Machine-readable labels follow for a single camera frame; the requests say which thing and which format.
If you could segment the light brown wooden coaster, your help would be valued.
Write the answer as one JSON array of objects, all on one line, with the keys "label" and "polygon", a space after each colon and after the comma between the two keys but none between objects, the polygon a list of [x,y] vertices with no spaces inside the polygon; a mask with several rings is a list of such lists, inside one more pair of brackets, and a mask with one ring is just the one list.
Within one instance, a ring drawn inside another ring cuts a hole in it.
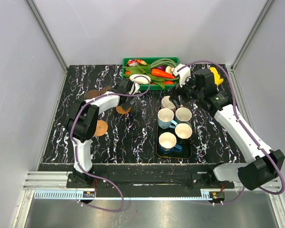
[{"label": "light brown wooden coaster", "polygon": [[127,114],[127,113],[130,112],[130,110],[131,110],[131,107],[129,107],[129,108],[126,109],[126,110],[124,110],[121,106],[117,106],[117,107],[116,107],[116,111],[117,111],[117,113],[119,113],[119,114]]}]

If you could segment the pink cup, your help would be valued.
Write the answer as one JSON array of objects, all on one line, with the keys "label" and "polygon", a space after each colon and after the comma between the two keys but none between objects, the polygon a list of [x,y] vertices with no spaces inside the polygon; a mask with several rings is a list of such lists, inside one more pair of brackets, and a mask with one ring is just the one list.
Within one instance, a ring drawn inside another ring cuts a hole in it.
[{"label": "pink cup", "polygon": [[161,108],[167,108],[167,109],[172,110],[173,112],[177,110],[177,107],[175,106],[175,104],[172,101],[170,101],[170,96],[165,96],[161,100]]}]

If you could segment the woven rattan coaster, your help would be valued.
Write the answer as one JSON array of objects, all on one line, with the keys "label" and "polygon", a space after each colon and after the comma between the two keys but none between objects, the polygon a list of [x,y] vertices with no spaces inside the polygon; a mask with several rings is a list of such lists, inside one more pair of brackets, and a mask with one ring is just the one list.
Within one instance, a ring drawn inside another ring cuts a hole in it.
[{"label": "woven rattan coaster", "polygon": [[108,130],[108,124],[103,120],[98,120],[94,136],[100,137],[106,134]]}]

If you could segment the dark walnut coaster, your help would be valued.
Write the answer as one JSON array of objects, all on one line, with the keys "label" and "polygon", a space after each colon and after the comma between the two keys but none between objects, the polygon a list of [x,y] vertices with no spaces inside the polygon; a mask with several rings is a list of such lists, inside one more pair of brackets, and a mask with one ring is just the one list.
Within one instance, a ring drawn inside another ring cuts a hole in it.
[{"label": "dark walnut coaster", "polygon": [[89,90],[86,95],[85,95],[85,98],[86,100],[89,100],[89,99],[93,99],[95,97],[98,97],[100,95],[100,92],[98,90]]},{"label": "dark walnut coaster", "polygon": [[110,87],[110,86],[103,87],[103,88],[100,90],[100,95],[105,94],[105,93],[106,93],[107,91],[109,91],[110,89],[112,89],[112,87]]}]

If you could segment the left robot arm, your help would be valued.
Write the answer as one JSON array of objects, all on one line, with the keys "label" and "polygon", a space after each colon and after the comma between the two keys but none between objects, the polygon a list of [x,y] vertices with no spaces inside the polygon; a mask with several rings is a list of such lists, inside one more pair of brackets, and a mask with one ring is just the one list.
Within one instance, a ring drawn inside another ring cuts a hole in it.
[{"label": "left robot arm", "polygon": [[136,100],[139,84],[128,79],[104,94],[89,100],[75,100],[68,114],[66,128],[74,149],[73,170],[79,175],[77,182],[84,188],[93,184],[94,177],[88,173],[92,168],[90,144],[96,132],[98,116],[117,106],[130,107]]}]

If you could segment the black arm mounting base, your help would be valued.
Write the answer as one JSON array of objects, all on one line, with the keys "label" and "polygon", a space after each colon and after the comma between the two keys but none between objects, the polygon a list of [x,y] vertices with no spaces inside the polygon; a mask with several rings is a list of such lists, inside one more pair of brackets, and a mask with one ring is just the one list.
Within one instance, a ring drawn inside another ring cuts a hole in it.
[{"label": "black arm mounting base", "polygon": [[213,164],[96,164],[92,176],[72,172],[39,171],[38,179],[57,182],[70,189],[85,189],[98,198],[207,198],[206,190],[241,191],[243,186],[230,180],[217,181]]}]

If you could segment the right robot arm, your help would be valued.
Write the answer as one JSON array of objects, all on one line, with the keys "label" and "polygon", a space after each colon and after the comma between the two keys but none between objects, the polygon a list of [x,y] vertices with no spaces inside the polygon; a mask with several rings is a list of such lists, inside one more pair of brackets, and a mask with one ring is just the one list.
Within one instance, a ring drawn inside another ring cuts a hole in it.
[{"label": "right robot arm", "polygon": [[193,74],[188,67],[174,69],[177,84],[169,90],[170,100],[180,105],[180,100],[197,100],[228,132],[242,152],[245,163],[220,164],[207,175],[207,184],[219,187],[223,181],[240,182],[246,189],[255,190],[279,177],[285,160],[281,150],[272,150],[262,141],[240,115],[231,97],[218,91],[219,74],[212,68],[200,69]]}]

